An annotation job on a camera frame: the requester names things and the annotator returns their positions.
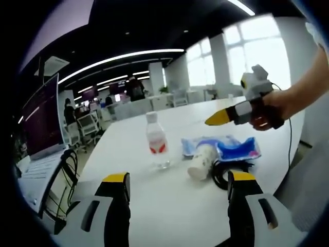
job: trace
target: computer monitor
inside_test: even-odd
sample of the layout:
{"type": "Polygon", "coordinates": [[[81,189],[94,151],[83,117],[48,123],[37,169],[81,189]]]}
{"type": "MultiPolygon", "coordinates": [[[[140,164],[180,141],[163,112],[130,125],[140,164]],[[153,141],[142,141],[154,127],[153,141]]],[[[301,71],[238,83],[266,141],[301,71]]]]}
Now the computer monitor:
{"type": "Polygon", "coordinates": [[[83,106],[88,107],[89,106],[89,100],[86,100],[81,103],[83,106]]]}
{"type": "Polygon", "coordinates": [[[58,115],[58,74],[25,104],[22,123],[32,160],[65,147],[58,115]]]}
{"type": "Polygon", "coordinates": [[[93,86],[91,89],[86,90],[82,92],[82,100],[87,101],[87,100],[93,100],[95,97],[97,97],[97,88],[93,86]]]}
{"type": "Polygon", "coordinates": [[[124,80],[109,85],[109,92],[111,95],[122,94],[124,91],[126,91],[124,80]]]}

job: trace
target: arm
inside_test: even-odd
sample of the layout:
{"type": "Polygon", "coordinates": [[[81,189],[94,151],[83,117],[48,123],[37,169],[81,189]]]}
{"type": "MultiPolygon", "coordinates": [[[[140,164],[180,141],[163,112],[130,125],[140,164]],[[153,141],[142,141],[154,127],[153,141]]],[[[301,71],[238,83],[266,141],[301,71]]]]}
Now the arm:
{"type": "Polygon", "coordinates": [[[296,110],[314,103],[329,90],[329,68],[326,53],[319,47],[312,67],[288,91],[292,94],[296,110]]]}
{"type": "MultiPolygon", "coordinates": [[[[277,107],[284,120],[314,103],[329,91],[329,67],[326,53],[322,47],[318,48],[313,65],[306,74],[292,87],[284,91],[275,91],[263,98],[264,104],[277,107]]],[[[271,128],[264,116],[250,121],[256,130],[271,128]]]]}

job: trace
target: person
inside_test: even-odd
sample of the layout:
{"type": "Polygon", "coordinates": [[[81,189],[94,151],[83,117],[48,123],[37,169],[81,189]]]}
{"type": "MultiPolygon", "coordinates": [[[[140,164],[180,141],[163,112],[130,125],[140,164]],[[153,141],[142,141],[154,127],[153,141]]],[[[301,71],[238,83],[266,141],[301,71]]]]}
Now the person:
{"type": "Polygon", "coordinates": [[[134,76],[129,78],[129,82],[125,84],[127,95],[130,97],[130,101],[136,101],[145,99],[144,86],[140,80],[137,80],[134,76]]]}
{"type": "Polygon", "coordinates": [[[67,98],[65,100],[65,108],[64,108],[64,117],[67,125],[70,125],[76,122],[76,118],[74,116],[74,108],[71,106],[71,100],[67,98]]]}
{"type": "MultiPolygon", "coordinates": [[[[311,68],[296,84],[287,90],[273,91],[263,97],[264,104],[277,107],[284,120],[302,111],[329,91],[328,57],[323,47],[319,44],[311,68]]],[[[259,131],[272,128],[265,116],[254,117],[250,123],[259,131]]]]}
{"type": "Polygon", "coordinates": [[[105,98],[105,106],[111,105],[113,104],[113,100],[111,98],[111,95],[109,94],[106,98],[105,98]]]}

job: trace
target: wire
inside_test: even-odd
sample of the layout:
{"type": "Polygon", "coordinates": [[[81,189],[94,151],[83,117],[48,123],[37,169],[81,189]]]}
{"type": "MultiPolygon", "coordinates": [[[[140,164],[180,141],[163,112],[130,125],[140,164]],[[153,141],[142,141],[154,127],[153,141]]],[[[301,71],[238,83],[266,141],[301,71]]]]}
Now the wire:
{"type": "Polygon", "coordinates": [[[65,170],[63,169],[63,167],[62,167],[61,169],[62,169],[62,172],[63,172],[64,178],[65,178],[67,184],[68,184],[70,187],[72,187],[72,185],[71,185],[70,182],[68,181],[67,176],[65,175],[65,170]]]}
{"type": "Polygon", "coordinates": [[[68,163],[68,166],[74,171],[75,169],[68,163]]]}
{"type": "Polygon", "coordinates": [[[55,215],[51,214],[51,213],[54,213],[54,214],[55,214],[55,212],[54,212],[53,210],[51,210],[49,207],[47,207],[45,211],[46,211],[48,214],[50,214],[54,219],[55,219],[55,218],[60,219],[60,217],[65,218],[65,216],[58,216],[57,214],[56,214],[56,216],[55,216],[55,215]]]}
{"type": "MultiPolygon", "coordinates": [[[[66,192],[66,186],[65,186],[65,188],[64,188],[64,191],[63,191],[63,193],[62,193],[62,196],[61,196],[61,198],[60,198],[60,203],[59,203],[59,205],[61,205],[61,203],[62,203],[62,201],[63,201],[63,198],[64,198],[64,194],[65,194],[65,192],[66,192]]],[[[59,215],[59,211],[60,211],[60,209],[61,208],[57,208],[57,213],[56,213],[56,216],[58,216],[59,215]]]]}
{"type": "Polygon", "coordinates": [[[237,169],[243,172],[248,172],[248,169],[251,166],[252,164],[246,161],[220,162],[219,160],[216,160],[211,170],[211,177],[219,188],[227,190],[228,181],[223,178],[224,173],[229,170],[237,169]]]}
{"type": "Polygon", "coordinates": [[[49,209],[48,207],[47,208],[45,208],[45,211],[46,211],[46,213],[48,213],[50,216],[51,216],[51,218],[53,219],[53,220],[56,220],[57,219],[57,217],[55,216],[55,215],[53,215],[52,213],[54,213],[55,214],[55,212],[54,211],[52,211],[51,209],[49,209]]]}
{"type": "Polygon", "coordinates": [[[62,211],[64,214],[66,214],[66,212],[64,212],[64,210],[59,206],[59,204],[51,197],[51,196],[48,196],[53,202],[54,204],[56,204],[56,206],[58,207],[58,209],[60,211],[62,211]]]}
{"type": "MultiPolygon", "coordinates": [[[[71,159],[73,160],[73,162],[74,162],[74,169],[73,169],[73,167],[72,167],[70,164],[68,164],[67,162],[66,162],[66,164],[67,164],[72,170],[74,170],[74,172],[75,172],[75,177],[77,177],[77,175],[78,175],[78,156],[77,156],[77,154],[76,154],[73,150],[67,150],[67,151],[64,153],[63,156],[65,157],[65,161],[66,161],[68,158],[71,158],[71,159]]],[[[71,205],[71,200],[72,200],[72,196],[73,196],[73,193],[74,193],[75,186],[76,186],[76,184],[72,184],[72,185],[71,185],[71,189],[70,189],[70,192],[69,192],[68,197],[67,197],[67,205],[68,205],[69,207],[70,207],[70,205],[71,205]]]]}
{"type": "MultiPolygon", "coordinates": [[[[282,91],[282,89],[276,85],[275,83],[272,82],[272,85],[275,85],[280,91],[282,91]]],[[[291,165],[291,160],[290,160],[290,153],[291,153],[291,144],[293,142],[293,126],[291,125],[291,118],[289,118],[289,125],[290,125],[290,143],[289,143],[289,151],[288,151],[288,167],[290,168],[291,165]]]]}

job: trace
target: ceiling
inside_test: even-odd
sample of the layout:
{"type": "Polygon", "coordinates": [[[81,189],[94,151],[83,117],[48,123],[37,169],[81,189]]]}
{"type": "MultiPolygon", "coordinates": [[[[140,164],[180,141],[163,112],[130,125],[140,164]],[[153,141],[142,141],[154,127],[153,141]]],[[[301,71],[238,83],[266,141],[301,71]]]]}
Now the ceiling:
{"type": "MultiPolygon", "coordinates": [[[[289,0],[242,2],[256,14],[301,16],[289,0]]],[[[42,84],[34,75],[40,58],[47,60],[56,56],[70,62],[60,70],[60,79],[63,79],[95,62],[122,54],[151,49],[187,49],[200,39],[213,37],[224,27],[248,17],[226,0],[95,0],[88,25],[52,42],[22,71],[17,92],[19,105],[22,106],[42,84]]],[[[165,67],[180,55],[170,52],[112,61],[66,80],[59,89],[72,89],[76,93],[108,79],[148,70],[150,61],[142,60],[161,61],[165,67]]]]}

